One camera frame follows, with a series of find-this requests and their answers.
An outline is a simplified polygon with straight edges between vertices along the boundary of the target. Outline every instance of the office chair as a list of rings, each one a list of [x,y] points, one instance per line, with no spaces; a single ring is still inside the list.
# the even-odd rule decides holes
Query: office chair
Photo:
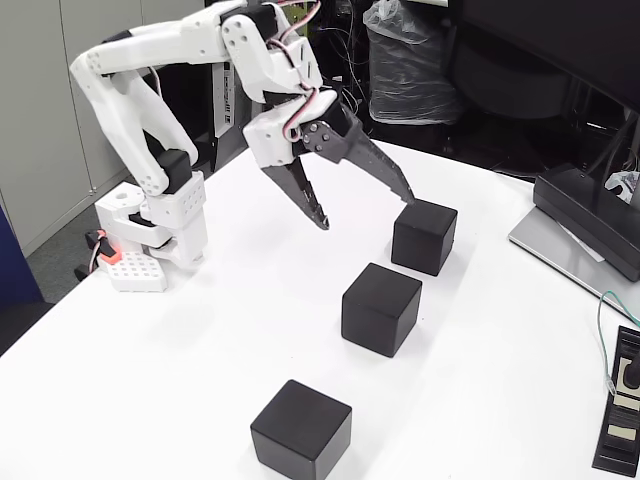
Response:
[[[447,35],[443,69],[481,110],[521,120],[572,113],[578,81],[535,55],[455,18]]]
[[[0,356],[53,305],[45,303],[0,209]]]

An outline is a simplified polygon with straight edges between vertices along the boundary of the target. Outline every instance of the monitor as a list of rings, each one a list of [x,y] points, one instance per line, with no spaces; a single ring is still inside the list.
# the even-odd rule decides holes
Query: monitor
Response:
[[[640,0],[457,0],[461,19],[640,112]]]

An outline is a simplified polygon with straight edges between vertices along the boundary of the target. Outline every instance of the white robotic arm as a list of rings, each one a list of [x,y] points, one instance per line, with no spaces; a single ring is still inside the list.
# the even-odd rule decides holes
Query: white robotic arm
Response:
[[[245,138],[260,168],[320,228],[329,224],[299,160],[305,151],[336,163],[346,158],[414,200],[399,168],[364,135],[336,92],[322,88],[310,44],[282,8],[222,1],[181,21],[122,32],[71,65],[107,139],[139,185],[123,184],[96,203],[101,227],[117,250],[145,257],[148,250],[180,267],[201,257],[207,243],[203,178],[190,168],[197,150],[138,69],[220,62],[233,63],[249,98],[272,107],[247,125]],[[150,153],[144,132],[164,147],[160,158]],[[101,264],[114,279],[118,267],[108,260]]]

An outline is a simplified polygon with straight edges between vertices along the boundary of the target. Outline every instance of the black cube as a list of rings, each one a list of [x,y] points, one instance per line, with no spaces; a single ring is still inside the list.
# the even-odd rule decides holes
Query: black cube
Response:
[[[417,200],[396,220],[391,261],[396,265],[438,276],[453,248],[458,212]]]
[[[418,319],[422,282],[370,263],[342,297],[342,338],[394,357]]]
[[[324,480],[351,443],[351,407],[289,380],[251,436],[260,463],[293,480]]]

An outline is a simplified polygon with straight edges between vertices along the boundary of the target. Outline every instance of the white table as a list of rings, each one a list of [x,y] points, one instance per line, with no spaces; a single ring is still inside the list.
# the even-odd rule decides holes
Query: white table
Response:
[[[119,294],[98,272],[0,358],[0,478],[282,478],[249,425],[291,378],[354,409],[331,480],[604,478],[595,298],[507,241],[531,185],[381,147],[417,197],[459,210],[439,277],[390,263],[403,204],[356,167],[304,158],[322,232],[244,153],[206,183],[200,270],[171,271],[165,294]],[[340,336],[369,262],[424,282],[394,359]],[[603,322],[613,349],[624,319],[607,307]]]

